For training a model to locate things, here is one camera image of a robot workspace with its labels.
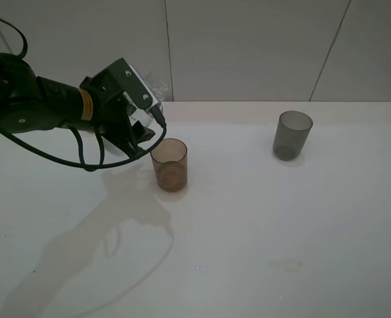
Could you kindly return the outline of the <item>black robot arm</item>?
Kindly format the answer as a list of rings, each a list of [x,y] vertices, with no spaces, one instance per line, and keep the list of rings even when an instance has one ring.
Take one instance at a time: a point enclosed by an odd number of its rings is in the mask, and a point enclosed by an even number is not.
[[[18,56],[0,53],[0,128],[10,134],[74,128],[101,135],[133,158],[154,136],[133,113],[159,104],[122,58],[74,87],[36,76]]]

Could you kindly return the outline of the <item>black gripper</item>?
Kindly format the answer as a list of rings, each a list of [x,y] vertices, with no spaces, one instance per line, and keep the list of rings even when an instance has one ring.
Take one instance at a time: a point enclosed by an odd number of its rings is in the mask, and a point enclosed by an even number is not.
[[[83,101],[81,120],[99,128],[101,134],[129,158],[140,158],[146,150],[140,143],[149,141],[155,132],[140,121],[132,126],[127,115],[128,102],[122,87],[110,77],[86,77],[80,84]]]

